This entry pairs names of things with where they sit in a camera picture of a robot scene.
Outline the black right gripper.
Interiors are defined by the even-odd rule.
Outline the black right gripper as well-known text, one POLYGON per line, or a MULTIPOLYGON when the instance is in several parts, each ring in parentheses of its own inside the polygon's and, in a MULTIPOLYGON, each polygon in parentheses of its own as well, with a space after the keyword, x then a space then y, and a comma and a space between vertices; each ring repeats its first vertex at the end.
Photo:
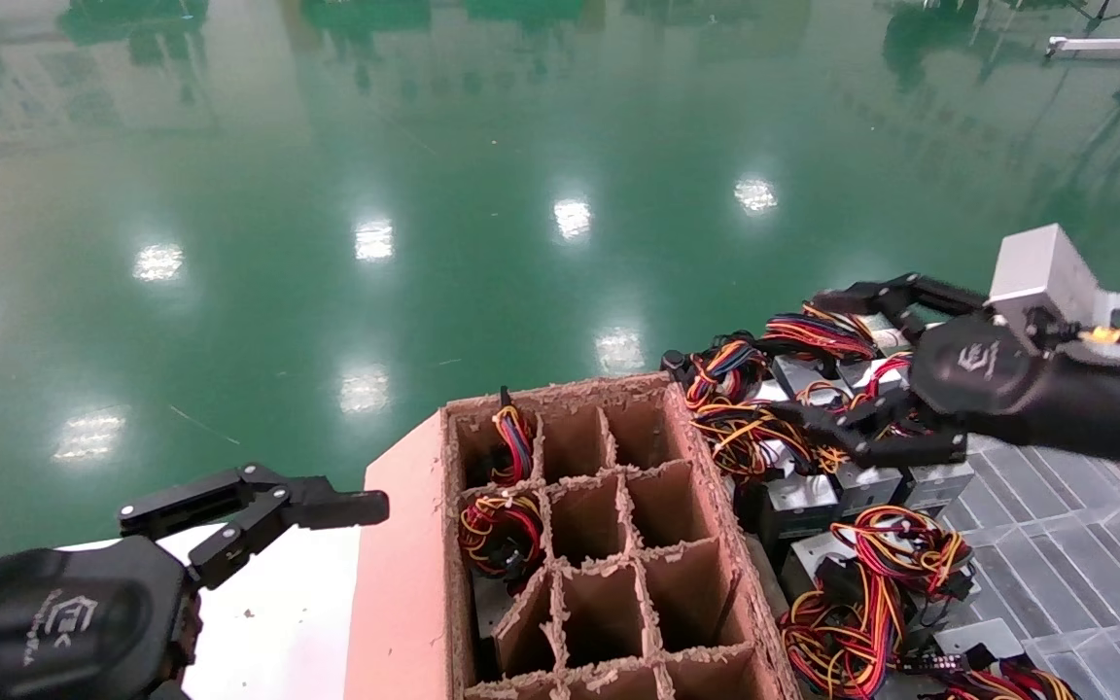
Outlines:
MULTIPOLYGON (((1120 365, 1089 363, 1066 353, 1032 353, 1009 328, 964 316, 988 298, 930 276, 897 276, 815 293, 827 314, 880 315, 905 337, 921 337, 909 388, 937 416, 955 417, 970 433, 1120 464, 1120 365), (961 316, 932 329, 916 306, 961 316)), ((792 405, 792 424, 820 452, 860 469, 963 464, 967 433, 939 424, 895 433, 908 402, 864 402, 841 412, 792 405)))

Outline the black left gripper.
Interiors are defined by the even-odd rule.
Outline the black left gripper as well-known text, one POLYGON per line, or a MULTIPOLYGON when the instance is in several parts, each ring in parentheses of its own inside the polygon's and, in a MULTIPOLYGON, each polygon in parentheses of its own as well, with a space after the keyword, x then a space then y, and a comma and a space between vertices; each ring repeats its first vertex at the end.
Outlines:
POLYGON ((223 523, 192 549, 192 576, 146 538, 0 557, 0 699, 181 699, 203 628, 192 577, 214 590, 289 529, 388 517, 386 492, 244 465, 121 508, 121 536, 159 540, 223 523))

